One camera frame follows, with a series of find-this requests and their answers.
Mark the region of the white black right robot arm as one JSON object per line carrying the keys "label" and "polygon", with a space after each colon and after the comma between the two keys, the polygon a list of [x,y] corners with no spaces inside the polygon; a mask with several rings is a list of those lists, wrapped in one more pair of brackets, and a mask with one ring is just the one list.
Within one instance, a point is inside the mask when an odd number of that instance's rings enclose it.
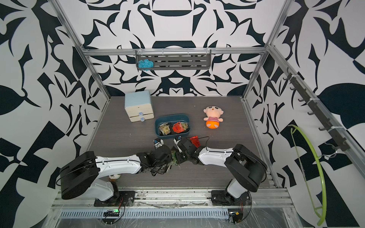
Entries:
{"label": "white black right robot arm", "polygon": [[221,193],[226,201],[239,199],[249,192],[257,192],[268,169],[267,164],[242,144],[234,148],[214,149],[207,146],[196,147],[190,139],[174,138],[179,163],[190,161],[199,165],[225,167],[233,175],[227,188]]}

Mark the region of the green pattern tea bag pile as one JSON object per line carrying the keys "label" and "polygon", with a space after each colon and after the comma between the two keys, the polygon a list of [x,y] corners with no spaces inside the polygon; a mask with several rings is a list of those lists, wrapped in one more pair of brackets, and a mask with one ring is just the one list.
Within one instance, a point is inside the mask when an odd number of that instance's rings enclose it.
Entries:
{"label": "green pattern tea bag pile", "polygon": [[179,164],[179,162],[177,160],[176,151],[172,151],[171,154],[172,154],[171,165],[177,165],[177,166],[179,166],[180,164]]}

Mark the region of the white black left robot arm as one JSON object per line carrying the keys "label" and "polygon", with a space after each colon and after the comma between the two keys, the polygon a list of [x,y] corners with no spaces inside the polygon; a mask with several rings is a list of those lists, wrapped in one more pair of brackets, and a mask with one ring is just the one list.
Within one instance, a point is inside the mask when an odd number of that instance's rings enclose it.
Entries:
{"label": "white black left robot arm", "polygon": [[118,195],[117,187],[106,177],[115,174],[162,173],[172,161],[171,149],[162,145],[149,153],[138,153],[127,157],[106,158],[96,156],[93,151],[85,152],[60,170],[58,182],[61,197],[70,200],[84,195],[107,201]]}

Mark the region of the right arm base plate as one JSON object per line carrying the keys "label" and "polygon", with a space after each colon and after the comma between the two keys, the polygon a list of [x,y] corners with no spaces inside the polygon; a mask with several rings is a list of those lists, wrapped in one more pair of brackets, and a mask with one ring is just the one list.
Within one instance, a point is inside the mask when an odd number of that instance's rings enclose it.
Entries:
{"label": "right arm base plate", "polygon": [[211,191],[211,201],[214,206],[246,206],[251,205],[252,199],[249,192],[235,198],[227,191],[213,190]]}

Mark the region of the red square tea bag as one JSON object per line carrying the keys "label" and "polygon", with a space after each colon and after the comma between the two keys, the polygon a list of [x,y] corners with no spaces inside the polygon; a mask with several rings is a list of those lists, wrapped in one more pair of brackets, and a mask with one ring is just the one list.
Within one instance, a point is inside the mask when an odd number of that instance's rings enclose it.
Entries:
{"label": "red square tea bag", "polygon": [[177,134],[180,134],[185,131],[184,127],[182,126],[181,122],[177,122],[173,125],[173,131]]}

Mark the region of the yellow label tea bag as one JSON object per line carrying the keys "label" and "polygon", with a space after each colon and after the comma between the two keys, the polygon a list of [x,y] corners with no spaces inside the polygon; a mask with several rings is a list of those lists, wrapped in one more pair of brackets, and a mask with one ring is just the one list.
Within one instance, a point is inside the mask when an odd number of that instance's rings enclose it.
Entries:
{"label": "yellow label tea bag", "polygon": [[169,123],[162,123],[159,125],[158,127],[159,129],[159,134],[161,136],[166,136],[166,135],[170,135],[171,134],[171,129],[170,129],[170,125]]}

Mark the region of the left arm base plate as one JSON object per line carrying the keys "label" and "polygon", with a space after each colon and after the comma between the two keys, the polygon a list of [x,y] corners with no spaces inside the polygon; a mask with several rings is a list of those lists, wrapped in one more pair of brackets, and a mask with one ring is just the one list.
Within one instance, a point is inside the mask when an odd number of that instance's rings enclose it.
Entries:
{"label": "left arm base plate", "polygon": [[119,191],[119,193],[114,194],[106,201],[100,201],[96,199],[94,202],[94,207],[117,207],[120,205],[120,203],[122,207],[129,207],[134,204],[135,195],[135,191]]}

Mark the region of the red long tea sachet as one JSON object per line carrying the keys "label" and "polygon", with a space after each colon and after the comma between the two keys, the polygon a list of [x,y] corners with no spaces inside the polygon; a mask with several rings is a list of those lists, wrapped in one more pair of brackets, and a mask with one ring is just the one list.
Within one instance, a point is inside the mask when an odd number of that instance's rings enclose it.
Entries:
{"label": "red long tea sachet", "polygon": [[198,136],[190,137],[191,143],[196,147],[199,148],[201,146],[200,140]]}

